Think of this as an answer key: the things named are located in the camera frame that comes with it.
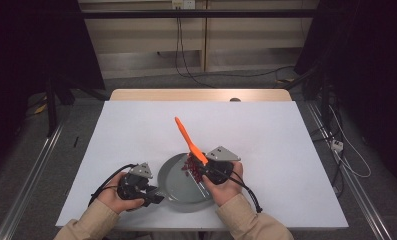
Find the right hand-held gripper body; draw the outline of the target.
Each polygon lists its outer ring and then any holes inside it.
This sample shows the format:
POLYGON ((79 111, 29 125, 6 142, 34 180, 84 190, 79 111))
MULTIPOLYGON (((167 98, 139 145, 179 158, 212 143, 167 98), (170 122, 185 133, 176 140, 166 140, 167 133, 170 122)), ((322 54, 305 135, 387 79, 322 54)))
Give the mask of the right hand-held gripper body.
POLYGON ((206 153, 205 157, 208 163, 204 167, 204 175, 216 185, 226 182, 233 172, 233 162, 241 160, 238 155, 223 146, 206 153))

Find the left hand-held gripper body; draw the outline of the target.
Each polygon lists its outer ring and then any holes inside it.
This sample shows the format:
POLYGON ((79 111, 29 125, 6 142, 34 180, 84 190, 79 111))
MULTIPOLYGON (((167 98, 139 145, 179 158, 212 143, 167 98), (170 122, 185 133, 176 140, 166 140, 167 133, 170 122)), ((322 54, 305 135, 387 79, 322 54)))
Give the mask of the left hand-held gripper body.
POLYGON ((153 175, 147 163, 134 166, 120 179, 118 196, 123 200, 146 198, 152 189, 149 185, 149 180, 152 178, 153 175))

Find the grey dustpan with orange edge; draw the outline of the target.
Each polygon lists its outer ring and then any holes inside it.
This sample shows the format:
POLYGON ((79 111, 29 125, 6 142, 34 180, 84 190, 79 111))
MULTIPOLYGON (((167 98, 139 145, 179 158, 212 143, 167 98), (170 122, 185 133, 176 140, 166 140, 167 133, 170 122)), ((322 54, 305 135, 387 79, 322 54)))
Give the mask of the grey dustpan with orange edge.
POLYGON ((183 170, 188 155, 181 153, 167 160, 158 172, 158 193, 179 212, 196 212, 214 204, 202 182, 197 183, 189 170, 183 170))

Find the orange brush with grey bristles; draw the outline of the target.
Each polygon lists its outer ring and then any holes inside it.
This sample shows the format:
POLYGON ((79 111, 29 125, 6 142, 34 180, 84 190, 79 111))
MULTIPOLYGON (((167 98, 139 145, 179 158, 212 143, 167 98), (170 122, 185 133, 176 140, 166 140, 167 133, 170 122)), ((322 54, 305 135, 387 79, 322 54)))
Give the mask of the orange brush with grey bristles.
MULTIPOLYGON (((185 140, 185 142, 188 146, 189 152, 187 153, 187 155, 188 154, 194 155, 198 160, 201 161, 201 166, 206 166, 208 164, 209 160, 205 157, 205 155, 202 153, 202 151, 193 143, 193 141, 191 140, 186 128, 184 127, 184 125, 179 117, 175 117, 175 123, 176 123, 183 139, 185 140)), ((202 183, 202 181, 200 183, 196 183, 194 181, 194 183, 197 186, 197 188, 199 189, 199 191, 201 192, 201 195, 203 197, 206 197, 206 198, 210 197, 210 194, 205 189, 205 186, 202 183)))

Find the person's right hand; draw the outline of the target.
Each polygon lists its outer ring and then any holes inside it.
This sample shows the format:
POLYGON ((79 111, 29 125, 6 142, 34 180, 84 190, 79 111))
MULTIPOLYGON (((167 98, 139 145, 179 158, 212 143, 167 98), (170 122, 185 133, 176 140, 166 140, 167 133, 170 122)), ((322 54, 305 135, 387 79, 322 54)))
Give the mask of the person's right hand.
MULTIPOLYGON (((233 163, 233 173, 231 177, 238 182, 242 182, 243 165, 241 162, 233 163)), ((232 180, 227 180, 223 184, 213 184, 207 176, 203 176, 203 182, 210 191, 215 204, 219 207, 227 203, 230 199, 242 192, 242 187, 232 180)))

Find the person's left hand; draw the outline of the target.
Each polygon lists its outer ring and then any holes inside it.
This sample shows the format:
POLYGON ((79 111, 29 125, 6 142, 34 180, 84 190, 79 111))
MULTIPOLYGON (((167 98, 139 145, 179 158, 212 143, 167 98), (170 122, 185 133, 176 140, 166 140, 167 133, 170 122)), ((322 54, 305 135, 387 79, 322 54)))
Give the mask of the person's left hand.
POLYGON ((144 204, 142 198, 133 200, 121 199, 118 196, 117 185, 115 183, 107 184, 98 195, 97 199, 117 214, 123 211, 137 209, 144 204))

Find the white table cover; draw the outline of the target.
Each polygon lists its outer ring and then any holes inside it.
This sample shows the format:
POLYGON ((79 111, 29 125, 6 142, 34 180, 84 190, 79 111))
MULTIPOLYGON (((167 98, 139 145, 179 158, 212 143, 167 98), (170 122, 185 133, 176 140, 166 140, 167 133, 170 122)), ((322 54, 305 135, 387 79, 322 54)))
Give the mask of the white table cover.
POLYGON ((79 218, 91 194, 122 165, 146 162, 158 172, 170 157, 186 152, 180 125, 202 151, 223 146, 238 155, 263 211, 288 228, 347 227, 293 101, 106 102, 58 225, 79 218))

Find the wooden table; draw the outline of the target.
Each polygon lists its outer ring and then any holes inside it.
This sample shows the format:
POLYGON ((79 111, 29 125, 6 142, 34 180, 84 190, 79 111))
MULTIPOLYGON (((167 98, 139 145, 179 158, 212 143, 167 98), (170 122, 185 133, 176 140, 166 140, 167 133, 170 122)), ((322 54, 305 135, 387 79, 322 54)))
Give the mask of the wooden table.
POLYGON ((291 101, 284 89, 116 89, 111 101, 291 101))

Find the black metal stand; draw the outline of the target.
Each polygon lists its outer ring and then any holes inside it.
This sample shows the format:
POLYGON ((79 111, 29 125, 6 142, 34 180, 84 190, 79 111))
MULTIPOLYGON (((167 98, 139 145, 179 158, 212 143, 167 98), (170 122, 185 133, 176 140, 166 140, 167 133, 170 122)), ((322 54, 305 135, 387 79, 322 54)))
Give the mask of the black metal stand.
POLYGON ((99 101, 107 101, 110 99, 107 94, 100 93, 98 90, 87 87, 73 77, 57 74, 50 70, 45 72, 45 76, 46 104, 48 109, 48 137, 56 132, 59 124, 56 99, 59 99, 62 105, 73 105, 75 97, 72 93, 72 89, 79 89, 83 93, 99 101))

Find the black horizontal bar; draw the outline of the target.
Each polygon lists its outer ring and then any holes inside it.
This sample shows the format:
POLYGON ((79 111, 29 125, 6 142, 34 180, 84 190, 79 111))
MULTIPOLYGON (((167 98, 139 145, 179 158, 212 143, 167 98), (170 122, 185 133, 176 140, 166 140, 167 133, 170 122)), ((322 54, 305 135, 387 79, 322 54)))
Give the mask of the black horizontal bar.
POLYGON ((83 11, 85 19, 130 18, 312 18, 312 9, 276 10, 133 10, 133 11, 83 11))

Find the dark curtain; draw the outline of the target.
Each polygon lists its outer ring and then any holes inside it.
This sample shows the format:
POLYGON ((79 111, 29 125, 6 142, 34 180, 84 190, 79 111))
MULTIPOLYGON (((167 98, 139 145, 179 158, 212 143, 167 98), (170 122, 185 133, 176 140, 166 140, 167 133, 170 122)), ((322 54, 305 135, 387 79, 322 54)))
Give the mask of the dark curtain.
POLYGON ((31 95, 105 87, 79 1, 0 0, 0 165, 31 95))
POLYGON ((319 0, 295 66, 303 74, 336 39, 326 70, 362 135, 397 178, 397 0, 319 0))

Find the metal floor rail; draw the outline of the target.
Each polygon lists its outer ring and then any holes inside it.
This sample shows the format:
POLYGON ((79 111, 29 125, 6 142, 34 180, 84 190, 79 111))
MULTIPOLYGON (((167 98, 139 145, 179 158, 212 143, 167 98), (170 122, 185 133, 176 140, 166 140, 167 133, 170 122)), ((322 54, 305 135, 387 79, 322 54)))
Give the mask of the metal floor rail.
POLYGON ((9 212, 6 214, 3 222, 0 225, 0 240, 12 240, 18 224, 30 202, 32 194, 41 178, 41 175, 47 165, 47 162, 55 148, 56 143, 61 135, 63 123, 58 124, 51 134, 46 138, 46 141, 41 149, 39 156, 29 172, 21 190, 17 194, 16 199, 11 205, 9 212))
POLYGON ((328 129, 329 123, 324 123, 322 121, 322 111, 318 108, 315 103, 308 103, 308 109, 312 114, 314 121, 319 127, 319 131, 322 134, 323 140, 326 142, 329 147, 330 152, 333 155, 335 162, 338 165, 338 169, 341 171, 341 175, 344 178, 344 181, 348 184, 350 191, 352 192, 354 198, 356 199, 357 204, 359 205, 369 227, 375 235, 377 240, 393 240, 392 235, 387 229, 385 222, 383 221, 379 211, 376 209, 375 205, 369 198, 369 195, 366 193, 362 184, 360 183, 360 179, 369 178, 372 175, 372 170, 367 163, 366 159, 360 154, 360 152, 353 146, 353 144, 349 141, 346 134, 344 133, 341 121, 339 120, 337 114, 333 110, 331 106, 328 107, 328 113, 332 115, 332 120, 334 124, 338 127, 340 136, 343 138, 346 144, 358 155, 360 160, 366 166, 368 173, 361 174, 355 171, 349 161, 347 160, 344 149, 342 152, 336 152, 331 149, 331 141, 338 140, 332 131, 328 129))

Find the white wall outlet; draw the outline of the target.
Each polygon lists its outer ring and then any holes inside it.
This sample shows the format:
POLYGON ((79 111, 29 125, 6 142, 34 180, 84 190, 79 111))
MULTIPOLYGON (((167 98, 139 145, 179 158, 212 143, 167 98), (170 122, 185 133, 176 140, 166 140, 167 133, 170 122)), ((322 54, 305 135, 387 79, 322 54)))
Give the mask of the white wall outlet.
POLYGON ((196 8, 195 0, 172 0, 172 8, 175 10, 193 10, 196 8))

